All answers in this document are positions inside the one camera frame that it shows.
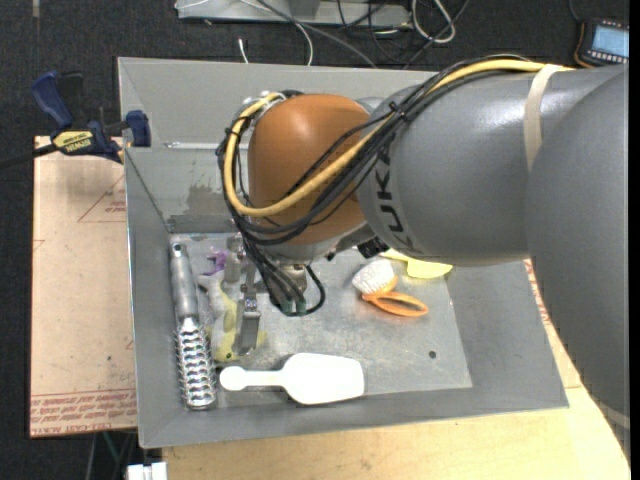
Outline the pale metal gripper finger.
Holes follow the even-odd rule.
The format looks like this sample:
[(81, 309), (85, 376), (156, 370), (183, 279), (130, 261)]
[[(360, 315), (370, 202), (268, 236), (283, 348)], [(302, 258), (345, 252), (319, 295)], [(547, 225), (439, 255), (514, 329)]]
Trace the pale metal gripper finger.
[(255, 295), (245, 296), (238, 314), (238, 333), (236, 335), (236, 353), (249, 354), (257, 346), (261, 313)]
[(224, 268), (224, 282), (227, 284), (237, 283), (241, 276), (242, 269), (242, 238), (229, 237), (226, 242), (226, 259)]

